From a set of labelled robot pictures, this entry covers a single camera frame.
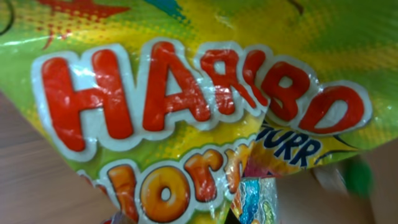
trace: beige surface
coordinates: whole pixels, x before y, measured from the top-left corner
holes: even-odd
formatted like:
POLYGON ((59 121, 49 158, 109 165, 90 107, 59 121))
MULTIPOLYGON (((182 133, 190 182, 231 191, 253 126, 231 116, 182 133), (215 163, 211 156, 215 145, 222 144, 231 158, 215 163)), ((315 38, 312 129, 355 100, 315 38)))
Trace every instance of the beige surface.
POLYGON ((368 201, 329 194, 309 172, 278 179, 277 186, 283 224, 374 223, 368 201))
POLYGON ((100 224, 116 210, 0 97, 0 223, 100 224))
POLYGON ((390 142, 364 157, 374 174, 375 189, 371 197, 376 223, 398 223, 398 140, 390 142))

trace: blue lettering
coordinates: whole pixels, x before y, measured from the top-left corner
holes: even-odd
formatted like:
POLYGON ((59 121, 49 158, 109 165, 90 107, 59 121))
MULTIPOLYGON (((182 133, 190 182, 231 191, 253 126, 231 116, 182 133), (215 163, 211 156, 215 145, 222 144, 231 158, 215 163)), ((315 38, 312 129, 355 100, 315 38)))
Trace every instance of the blue lettering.
POLYGON ((307 166, 307 157, 312 156, 321 148, 321 143, 316 140, 309 140, 289 162, 291 165, 296 165, 300 161, 300 167, 307 166))
POLYGON ((290 160, 292 157, 292 148, 299 147, 306 140, 308 140, 308 135, 306 134, 296 134, 291 139, 289 139, 285 144, 283 144, 276 152, 274 156, 279 157, 284 153, 284 160, 290 160))
POLYGON ((271 133, 269 133, 269 135, 264 140, 265 148, 272 148, 272 147, 278 146, 280 143, 284 142, 286 139, 288 139, 294 133, 294 131, 288 131, 284 135, 279 137, 277 140, 275 140, 275 141, 272 140, 275 137, 275 135, 280 131, 281 130, 271 131, 271 133))

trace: red letter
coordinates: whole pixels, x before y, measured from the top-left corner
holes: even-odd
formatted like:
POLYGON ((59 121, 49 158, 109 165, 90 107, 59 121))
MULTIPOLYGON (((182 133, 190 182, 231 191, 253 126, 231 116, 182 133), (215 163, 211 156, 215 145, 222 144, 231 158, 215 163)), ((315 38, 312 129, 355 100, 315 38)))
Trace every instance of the red letter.
POLYGON ((114 52, 100 50, 92 60, 98 87, 82 91, 74 91, 64 58, 50 59, 42 67, 54 130, 63 143, 76 152, 85 148, 79 114, 83 110, 103 107, 108 133, 112 138, 124 139, 133 133, 114 52))
POLYGON ((280 119, 289 122, 293 120, 299 109, 296 100, 302 97, 310 88, 310 78, 301 69, 287 63, 277 62, 267 73, 261 84, 261 89, 271 98, 269 108, 280 119), (292 85, 284 88, 279 85, 282 78, 292 80, 292 85))
POLYGON ((191 72, 175 54, 169 42, 159 42, 152 48, 143 127, 148 131, 164 129, 167 113, 189 109, 197 121, 210 119, 210 109, 191 72), (172 71, 182 92, 166 96, 167 74, 172 71))
POLYGON ((254 96, 260 102, 262 106, 268 105, 268 100, 265 98, 261 91, 255 86, 254 81, 256 79, 256 75, 261 65, 266 60, 266 54, 261 50, 252 50, 246 56, 246 60, 243 65, 243 78, 244 81, 250 85, 251 90, 254 93, 254 96))
POLYGON ((217 197, 217 188, 209 170, 218 171, 223 165, 223 156, 216 150, 207 150, 204 155, 195 154, 185 163, 195 186, 195 196, 199 202, 209 202, 217 197))
POLYGON ((213 80, 216 88, 216 104, 218 111, 222 114, 229 115, 235 112, 231 86, 239 92, 252 108, 256 107, 256 103, 250 97, 248 91, 239 84, 236 78, 238 60, 239 56, 234 50, 208 50, 200 60, 201 68, 213 80), (216 72, 216 62, 225 63, 225 74, 216 72))
POLYGON ((300 121, 299 128, 317 134, 330 134, 344 131, 356 126, 365 113, 361 97, 347 86, 331 86, 325 88, 312 99, 307 112, 300 121), (342 100, 347 103, 347 112, 341 120, 329 128, 316 128, 318 122, 326 115, 334 102, 342 100))

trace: crinkled plastic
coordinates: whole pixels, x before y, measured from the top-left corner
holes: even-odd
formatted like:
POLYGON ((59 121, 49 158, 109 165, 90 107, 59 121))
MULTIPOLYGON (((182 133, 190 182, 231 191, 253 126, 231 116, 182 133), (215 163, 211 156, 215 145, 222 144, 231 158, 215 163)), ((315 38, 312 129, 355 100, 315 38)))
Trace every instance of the crinkled plastic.
POLYGON ((0 89, 135 222, 222 223, 255 142, 283 175, 396 137, 396 6, 2 0, 0 89))
POLYGON ((231 209, 242 224, 279 224, 275 179, 243 179, 231 209))

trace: green object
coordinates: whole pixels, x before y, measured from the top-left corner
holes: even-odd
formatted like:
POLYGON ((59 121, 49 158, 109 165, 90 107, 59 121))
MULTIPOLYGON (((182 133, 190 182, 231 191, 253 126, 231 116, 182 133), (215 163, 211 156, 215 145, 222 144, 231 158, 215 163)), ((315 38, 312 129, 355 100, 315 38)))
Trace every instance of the green object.
POLYGON ((361 160, 349 160, 343 173, 349 193, 369 197, 373 188, 373 175, 370 167, 361 160))

